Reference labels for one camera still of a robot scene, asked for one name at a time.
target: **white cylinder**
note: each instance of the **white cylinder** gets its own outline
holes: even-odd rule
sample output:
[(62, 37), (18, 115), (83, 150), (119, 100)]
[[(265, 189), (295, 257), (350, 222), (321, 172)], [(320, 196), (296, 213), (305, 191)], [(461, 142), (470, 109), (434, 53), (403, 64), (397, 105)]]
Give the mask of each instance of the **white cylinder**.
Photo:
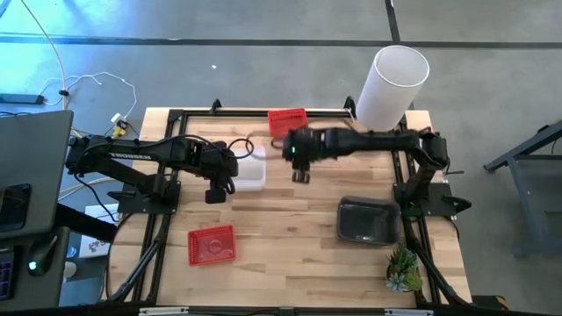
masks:
[(428, 60), (420, 52), (404, 46), (379, 50), (357, 102), (357, 120), (373, 131), (393, 129), (428, 76)]

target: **red tray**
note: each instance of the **red tray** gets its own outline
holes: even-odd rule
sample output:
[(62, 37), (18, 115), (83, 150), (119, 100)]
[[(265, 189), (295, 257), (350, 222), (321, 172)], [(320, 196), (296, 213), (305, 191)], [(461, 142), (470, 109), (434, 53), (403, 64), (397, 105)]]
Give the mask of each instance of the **red tray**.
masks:
[(306, 126), (308, 123), (305, 109), (269, 111), (267, 119), (270, 122), (270, 136), (273, 140), (281, 140), (290, 129)]
[(190, 266), (236, 259), (232, 225), (190, 231), (187, 234), (187, 245)]

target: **black square bowl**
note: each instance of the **black square bowl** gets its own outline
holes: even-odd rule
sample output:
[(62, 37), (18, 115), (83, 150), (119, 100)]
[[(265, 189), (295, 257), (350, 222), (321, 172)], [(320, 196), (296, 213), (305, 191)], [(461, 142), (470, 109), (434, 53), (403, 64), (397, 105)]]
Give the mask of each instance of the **black square bowl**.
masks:
[(337, 235), (346, 241), (390, 246), (400, 238), (400, 206), (392, 200), (342, 197)]

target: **gray floor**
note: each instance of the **gray floor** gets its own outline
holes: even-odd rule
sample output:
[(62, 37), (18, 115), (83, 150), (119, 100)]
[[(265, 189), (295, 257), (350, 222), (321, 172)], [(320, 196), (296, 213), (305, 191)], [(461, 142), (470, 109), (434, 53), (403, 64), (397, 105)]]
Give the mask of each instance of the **gray floor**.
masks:
[[(562, 2), (557, 0), (395, 0), (404, 40), (560, 41)], [(383, 0), (29, 0), (53, 34), (209, 39), (389, 40)], [(0, 32), (38, 29), (13, 1)], [(140, 126), (147, 106), (306, 106), (340, 108), (358, 97), (378, 47), (115, 47), (58, 46), (67, 75), (109, 71), (137, 88), (131, 121)], [(47, 45), (0, 44), (0, 88), (37, 93), (47, 77), (60, 76)], [(515, 310), (562, 313), (560, 258), (516, 260), (510, 249), (527, 234), (506, 169), (488, 175), (482, 164), (562, 119), (560, 50), (422, 49), (431, 75), (415, 100), (431, 111), (448, 139), (454, 193), (474, 207), (459, 216), (461, 247), (473, 294), (500, 294)], [(74, 89), (75, 126), (103, 133), (110, 117), (132, 104), (118, 80), (90, 80)], [(56, 99), (57, 87), (45, 94)], [(0, 105), (10, 111), (12, 105)], [(56, 107), (21, 107), (51, 111)], [(65, 177), (62, 187), (74, 183)], [(116, 183), (98, 185), (103, 192)], [(65, 200), (93, 205), (87, 191)], [(103, 261), (79, 261), (77, 279), (101, 275)], [(90, 282), (96, 287), (99, 282)], [(94, 298), (72, 298), (76, 304)]]

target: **potted plant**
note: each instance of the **potted plant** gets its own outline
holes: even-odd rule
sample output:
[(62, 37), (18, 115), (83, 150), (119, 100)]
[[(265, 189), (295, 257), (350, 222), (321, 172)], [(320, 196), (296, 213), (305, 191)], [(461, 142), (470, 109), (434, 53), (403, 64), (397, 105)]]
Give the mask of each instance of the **potted plant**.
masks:
[(388, 258), (386, 268), (386, 286), (397, 292), (418, 291), (423, 281), (418, 270), (418, 258), (406, 247), (406, 241), (400, 240), (398, 247)]

